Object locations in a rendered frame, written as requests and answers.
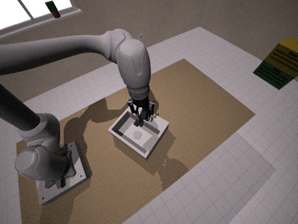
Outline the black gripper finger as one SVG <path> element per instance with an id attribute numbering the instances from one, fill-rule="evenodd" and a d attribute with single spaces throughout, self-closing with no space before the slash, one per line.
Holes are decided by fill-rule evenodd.
<path id="1" fill-rule="evenodd" d="M 134 108 L 132 102 L 133 102 L 133 101 L 129 100 L 129 101 L 128 101 L 128 105 L 129 105 L 129 107 L 130 107 L 130 110 L 131 110 L 132 114 L 135 113 L 135 115 L 137 116 L 137 120 L 139 120 L 139 117 L 140 117 L 140 116 L 139 116 L 139 111 L 138 111 L 139 106 L 137 106 L 137 107 L 136 107 L 136 110 L 135 110 L 135 108 Z"/>
<path id="2" fill-rule="evenodd" d="M 151 115 L 154 115 L 154 106 L 155 106 L 155 102 L 149 102 L 149 103 L 151 106 L 151 111 L 148 106 L 147 107 L 145 105 L 142 106 L 148 114 L 148 120 L 150 120 Z"/>

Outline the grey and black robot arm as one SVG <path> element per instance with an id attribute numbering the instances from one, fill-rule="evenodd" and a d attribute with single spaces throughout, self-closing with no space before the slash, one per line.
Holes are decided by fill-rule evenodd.
<path id="1" fill-rule="evenodd" d="M 103 35 L 74 35 L 0 45 L 0 75 L 18 73 L 81 53 L 98 53 L 117 64 L 132 99 L 143 100 L 149 95 L 148 51 L 141 41 L 123 29 Z M 60 124 L 54 115 L 34 113 L 0 84 L 0 118 L 17 127 L 18 134 L 27 142 L 27 148 L 14 162 L 21 176 L 45 181 L 46 189 L 54 184 L 59 189 L 65 179 L 75 176 L 72 151 L 61 152 Z"/>

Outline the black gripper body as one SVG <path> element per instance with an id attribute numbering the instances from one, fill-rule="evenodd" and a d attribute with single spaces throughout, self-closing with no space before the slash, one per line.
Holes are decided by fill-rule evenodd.
<path id="1" fill-rule="evenodd" d="M 142 107 L 143 105 L 145 105 L 146 107 L 150 104 L 149 102 L 149 99 L 148 99 L 148 96 L 145 98 L 145 99 L 143 99 L 143 100 L 134 100 L 134 99 L 132 99 L 133 100 L 133 104 L 134 105 L 136 105 L 136 106 L 139 106 L 139 107 Z M 149 102 L 148 102 L 149 101 Z"/>

